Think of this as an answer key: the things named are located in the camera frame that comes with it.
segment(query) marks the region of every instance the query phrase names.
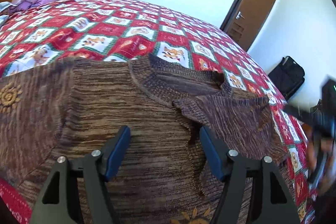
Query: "brown wooden door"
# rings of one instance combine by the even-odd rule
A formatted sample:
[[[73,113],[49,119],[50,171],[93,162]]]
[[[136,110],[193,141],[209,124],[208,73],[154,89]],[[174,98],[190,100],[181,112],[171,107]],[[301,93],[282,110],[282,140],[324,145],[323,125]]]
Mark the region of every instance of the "brown wooden door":
[[[263,26],[275,0],[241,0],[224,31],[245,51]]]

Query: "metal bolt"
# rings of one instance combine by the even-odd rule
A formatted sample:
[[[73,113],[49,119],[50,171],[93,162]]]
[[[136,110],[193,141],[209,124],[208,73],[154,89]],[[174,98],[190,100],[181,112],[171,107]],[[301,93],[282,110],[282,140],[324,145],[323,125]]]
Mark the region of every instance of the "metal bolt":
[[[231,157],[237,157],[238,156],[238,151],[234,150],[234,149],[231,149],[231,150],[229,150],[229,155]]]
[[[93,151],[91,152],[91,155],[94,156],[94,157],[98,157],[98,156],[100,156],[100,154],[101,154],[101,152],[100,152],[100,150],[98,150],[98,149],[93,150]]]
[[[270,156],[266,156],[264,157],[264,161],[268,164],[270,164],[272,162],[272,158]]]
[[[66,157],[64,157],[64,156],[60,156],[60,157],[58,157],[57,162],[58,162],[59,164],[62,164],[62,163],[65,162],[66,159],[67,159]]]

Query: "bed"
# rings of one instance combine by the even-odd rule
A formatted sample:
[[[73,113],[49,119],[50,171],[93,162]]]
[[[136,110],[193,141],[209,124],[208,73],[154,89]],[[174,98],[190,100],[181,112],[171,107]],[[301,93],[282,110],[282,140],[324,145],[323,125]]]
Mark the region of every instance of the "bed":
[[[290,155],[293,198],[302,223],[309,223],[316,194],[306,182],[305,134],[282,111],[286,101],[267,74],[217,27],[143,1],[60,0],[14,13],[0,29],[0,77],[68,56],[126,62],[149,52],[187,68],[222,72],[231,86],[269,97],[275,130]],[[29,222],[31,209],[1,179],[0,196],[19,223]]]

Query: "black bag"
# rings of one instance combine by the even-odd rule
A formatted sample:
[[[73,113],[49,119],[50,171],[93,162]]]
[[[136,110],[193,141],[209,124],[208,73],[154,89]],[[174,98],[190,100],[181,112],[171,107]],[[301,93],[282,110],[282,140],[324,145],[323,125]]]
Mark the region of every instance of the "black bag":
[[[268,77],[281,92],[286,101],[305,81],[304,69],[290,56],[282,58],[281,62],[272,70]]]

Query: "door frame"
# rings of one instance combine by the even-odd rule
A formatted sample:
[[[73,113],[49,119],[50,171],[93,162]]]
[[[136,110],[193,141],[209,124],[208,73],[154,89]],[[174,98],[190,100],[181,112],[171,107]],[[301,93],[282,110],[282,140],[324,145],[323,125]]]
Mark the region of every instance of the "door frame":
[[[239,8],[239,5],[241,3],[242,0],[234,0],[220,29],[223,31],[223,32],[227,32],[230,24],[232,23],[233,19],[234,19],[234,16],[236,15],[237,11],[238,11],[238,8]]]

